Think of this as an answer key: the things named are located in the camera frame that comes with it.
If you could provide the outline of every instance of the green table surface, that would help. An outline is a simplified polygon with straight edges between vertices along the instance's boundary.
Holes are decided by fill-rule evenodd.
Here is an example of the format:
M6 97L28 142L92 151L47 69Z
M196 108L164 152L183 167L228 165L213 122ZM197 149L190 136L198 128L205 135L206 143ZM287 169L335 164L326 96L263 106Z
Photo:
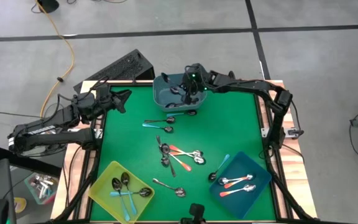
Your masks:
M132 90L132 95L125 104L126 113L120 114L115 110L108 112L98 176L111 161L118 161L154 188L155 196L138 221L178 222L182 217L191 217L189 209L192 203L205 206L206 220L238 220L209 194L210 183L207 178L208 174L220 165L226 154L234 157L239 151L244 151L256 163L266 168L265 161L258 156L262 150L262 139L254 96L245 93L209 92L203 105L197 110L198 114L177 116L176 122L169 124L174 127L174 133L168 134L162 129L142 127L145 119L166 118L166 113L154 103L152 87L113 87L114 91L123 89ZM167 123L154 124L168 126ZM188 156L178 156L193 168L188 172L171 158L177 173L175 178L172 177L170 169L162 167L160 163L161 153L156 135L160 135L162 142L173 144L186 152L203 151L207 163L201 166ZM221 171L230 161L224 164ZM174 188L183 187L187 192L186 197L178 198L172 190L153 183L153 178ZM91 220L115 219L94 203ZM269 185L244 220L275 220Z

